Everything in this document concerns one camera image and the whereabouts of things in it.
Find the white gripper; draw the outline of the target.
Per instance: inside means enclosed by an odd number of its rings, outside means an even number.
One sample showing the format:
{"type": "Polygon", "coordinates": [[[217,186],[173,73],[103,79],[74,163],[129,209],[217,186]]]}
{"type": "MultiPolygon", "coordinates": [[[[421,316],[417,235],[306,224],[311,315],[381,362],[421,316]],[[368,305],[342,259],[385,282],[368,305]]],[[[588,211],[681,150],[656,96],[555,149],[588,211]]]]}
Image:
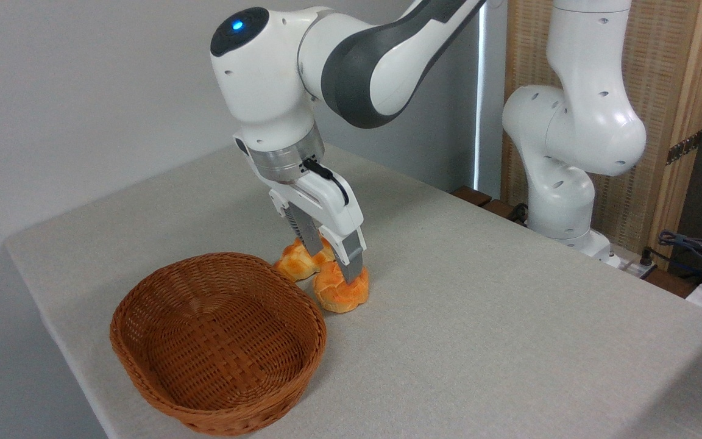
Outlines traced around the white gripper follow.
{"type": "Polygon", "coordinates": [[[257,178],[270,187],[278,213],[285,216],[312,257],[320,253],[325,238],[335,254],[347,284],[359,278],[363,251],[363,214],[347,181],[321,165],[324,145],[317,134],[276,152],[258,152],[234,136],[237,147],[257,178]]]}

